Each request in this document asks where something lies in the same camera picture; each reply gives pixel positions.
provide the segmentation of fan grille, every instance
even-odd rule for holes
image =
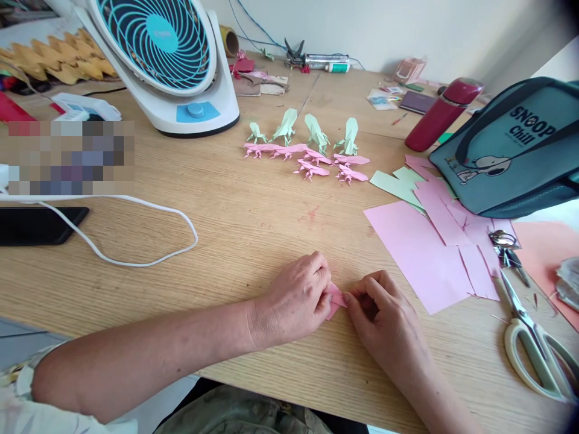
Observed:
[[[209,44],[189,0],[98,0],[110,35],[154,81],[177,90],[201,84],[209,70]]]

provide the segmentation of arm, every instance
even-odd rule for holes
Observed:
[[[206,366],[312,333],[330,311],[324,291],[330,281],[327,261],[316,252],[289,264],[255,300],[75,339],[38,364],[33,397],[108,423]]]
[[[385,271],[344,294],[360,339],[432,433],[482,429],[437,369],[416,311]]]

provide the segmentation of hand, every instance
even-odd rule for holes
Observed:
[[[332,274],[316,251],[287,265],[268,291],[254,300],[252,334],[257,347],[296,341],[317,330],[330,312]]]
[[[360,340],[399,388],[435,369],[416,311],[388,273],[365,276],[344,299]]]

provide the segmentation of person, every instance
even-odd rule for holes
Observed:
[[[254,300],[102,330],[41,351],[0,376],[6,434],[136,433],[122,416],[206,366],[304,338],[330,311],[331,272],[314,252],[286,266]],[[364,346],[433,433],[481,428],[437,369],[418,317],[385,271],[344,293]],[[226,385],[210,384],[159,434],[367,432],[365,426]]]

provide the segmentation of right hand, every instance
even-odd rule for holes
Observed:
[[[360,340],[399,388],[436,369],[416,311],[386,271],[365,276],[344,299]]]

